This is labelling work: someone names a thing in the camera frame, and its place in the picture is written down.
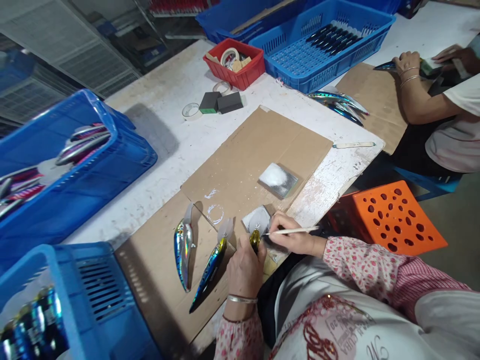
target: blue stool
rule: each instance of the blue stool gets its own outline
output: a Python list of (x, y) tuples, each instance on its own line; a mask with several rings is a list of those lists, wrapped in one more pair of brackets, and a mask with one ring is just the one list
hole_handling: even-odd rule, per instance
[(393, 169), (405, 179), (429, 191), (426, 194), (416, 196), (415, 199), (418, 202), (454, 193), (462, 178), (462, 175), (442, 177), (423, 176), (396, 166), (394, 166)]

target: tape roll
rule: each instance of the tape roll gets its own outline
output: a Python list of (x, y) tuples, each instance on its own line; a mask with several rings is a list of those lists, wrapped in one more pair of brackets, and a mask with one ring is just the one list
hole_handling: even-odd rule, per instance
[(220, 88), (220, 87), (225, 87), (225, 88), (226, 88), (225, 91), (220, 92), (220, 94), (221, 94), (222, 96), (228, 95), (228, 94), (230, 94), (230, 92), (232, 91), (232, 84), (230, 84), (228, 81), (220, 81), (220, 82), (217, 82), (217, 83), (215, 84), (215, 86), (213, 87), (212, 91), (213, 91), (213, 92), (217, 92), (217, 91), (219, 91), (219, 88)]
[(220, 64), (224, 67), (227, 67), (226, 60), (230, 55), (235, 55), (235, 59), (240, 60), (239, 52), (234, 47), (229, 47), (223, 52), (220, 59)]
[(182, 109), (181, 115), (185, 120), (188, 121), (197, 120), (202, 116), (200, 105), (198, 105), (196, 102), (189, 103)]

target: thin paintbrush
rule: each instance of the thin paintbrush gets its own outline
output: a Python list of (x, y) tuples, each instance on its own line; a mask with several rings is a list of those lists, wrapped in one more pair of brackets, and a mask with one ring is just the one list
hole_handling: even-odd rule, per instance
[(285, 230), (277, 230), (274, 232), (267, 232), (265, 235), (270, 235), (270, 234), (293, 234), (293, 233), (309, 233), (314, 230), (320, 229), (320, 226), (312, 226), (312, 227), (300, 227), (298, 229), (285, 229)]

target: concrete floor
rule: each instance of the concrete floor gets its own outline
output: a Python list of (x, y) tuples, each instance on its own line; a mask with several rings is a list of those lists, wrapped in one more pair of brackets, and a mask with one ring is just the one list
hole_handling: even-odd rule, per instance
[(420, 206), (448, 243), (421, 255), (422, 260), (480, 291), (480, 172), (464, 175), (455, 193)]

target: worker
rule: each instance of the worker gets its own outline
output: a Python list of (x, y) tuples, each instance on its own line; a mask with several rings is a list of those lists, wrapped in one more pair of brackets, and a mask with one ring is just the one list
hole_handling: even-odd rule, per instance
[[(271, 359), (479, 358), (480, 293), (418, 257), (349, 237), (272, 233), (279, 226), (301, 226), (277, 211), (269, 237), (308, 256), (272, 294), (276, 342)], [(227, 266), (229, 297), (215, 359), (264, 357), (254, 303), (267, 251), (262, 242), (256, 255), (248, 235), (240, 244)]]
[[(408, 121), (405, 134), (390, 157), (396, 166), (433, 177), (480, 171), (480, 59), (477, 56), (472, 47), (459, 45), (434, 56), (438, 63), (460, 59), (471, 75), (435, 96), (429, 95), (421, 84), (418, 52), (404, 52), (393, 59), (401, 81), (401, 109)], [(442, 70), (455, 72), (454, 69), (455, 66), (449, 64)]]

